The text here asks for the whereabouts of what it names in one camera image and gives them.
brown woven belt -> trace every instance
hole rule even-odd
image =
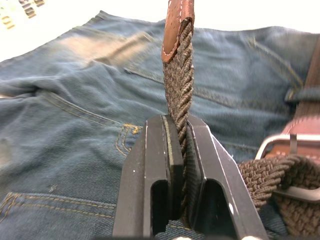
[[[194,67],[194,0],[169,0],[161,58],[168,110],[176,125],[183,159]],[[320,87],[320,38],[304,88]],[[320,102],[301,101],[279,135],[267,138],[255,160],[238,165],[255,207],[274,196],[290,235],[320,236]],[[183,189],[187,204],[187,193]]]

white surface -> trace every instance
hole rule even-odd
[[[198,28],[239,31],[283,26],[320,33],[318,0],[194,1],[194,24]],[[166,17],[167,6],[167,0],[47,0],[36,17],[20,20],[13,29],[0,32],[0,62],[29,52],[86,23],[100,10],[125,18],[157,22]]]

back pocket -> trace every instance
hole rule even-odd
[[[1,239],[77,239],[111,236],[116,206],[50,194],[14,193],[0,209]]]

jeans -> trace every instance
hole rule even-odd
[[[88,240],[112,234],[124,160],[145,121],[166,114],[164,21],[100,12],[0,64],[0,239]],[[194,30],[190,114],[237,163],[255,157],[295,111],[318,35],[283,27]],[[270,235],[286,235],[271,201]],[[161,239],[201,239],[171,221]]]

belt buckle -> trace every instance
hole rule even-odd
[[[265,156],[268,148],[275,144],[288,144],[290,145],[291,153],[296,153],[299,145],[312,145],[320,148],[320,135],[318,134],[277,134],[267,137],[261,144],[255,159],[259,160]],[[291,199],[300,200],[303,202],[318,204],[320,203],[320,188],[317,189],[304,189],[300,187],[290,186],[287,189],[280,187],[273,193],[288,197]]]

